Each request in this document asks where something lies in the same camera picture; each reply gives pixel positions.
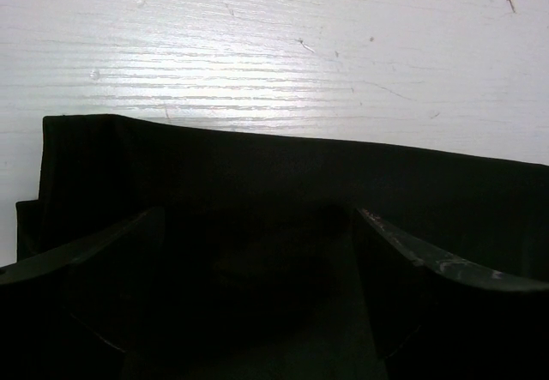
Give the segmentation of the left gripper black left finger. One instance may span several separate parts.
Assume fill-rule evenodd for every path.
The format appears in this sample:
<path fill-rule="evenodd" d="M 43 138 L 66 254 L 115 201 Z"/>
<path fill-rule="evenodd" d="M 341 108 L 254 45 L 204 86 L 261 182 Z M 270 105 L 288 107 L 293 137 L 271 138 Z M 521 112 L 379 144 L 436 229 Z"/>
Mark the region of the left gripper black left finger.
<path fill-rule="evenodd" d="M 151 208 L 1 270 L 3 379 L 119 379 L 165 235 Z"/>

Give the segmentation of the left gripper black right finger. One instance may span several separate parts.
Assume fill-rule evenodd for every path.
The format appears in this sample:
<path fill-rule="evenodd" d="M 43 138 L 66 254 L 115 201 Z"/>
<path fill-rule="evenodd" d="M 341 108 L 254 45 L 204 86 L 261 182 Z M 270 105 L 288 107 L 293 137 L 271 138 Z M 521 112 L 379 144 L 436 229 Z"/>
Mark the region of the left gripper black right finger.
<path fill-rule="evenodd" d="M 456 256 L 364 209 L 352 242 L 388 378 L 547 378 L 545 282 Z"/>

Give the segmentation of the black t shirt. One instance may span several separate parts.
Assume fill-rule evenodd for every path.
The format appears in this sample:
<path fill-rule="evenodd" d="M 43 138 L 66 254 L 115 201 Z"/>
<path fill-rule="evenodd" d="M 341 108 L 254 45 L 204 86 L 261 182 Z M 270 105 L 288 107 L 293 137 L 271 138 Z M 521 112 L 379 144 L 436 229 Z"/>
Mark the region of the black t shirt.
<path fill-rule="evenodd" d="M 364 209 L 548 285 L 548 169 L 115 115 L 46 117 L 17 260 L 151 208 L 165 235 L 119 379 L 390 379 L 352 242 Z"/>

